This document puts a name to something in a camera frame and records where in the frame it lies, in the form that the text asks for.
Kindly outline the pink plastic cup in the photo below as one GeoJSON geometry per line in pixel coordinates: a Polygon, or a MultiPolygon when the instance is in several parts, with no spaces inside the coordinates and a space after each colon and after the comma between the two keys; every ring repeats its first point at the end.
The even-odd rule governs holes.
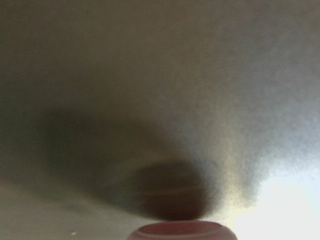
{"type": "Polygon", "coordinates": [[[236,240],[227,227],[211,221],[183,220],[148,224],[133,231],[128,240],[236,240]]]}

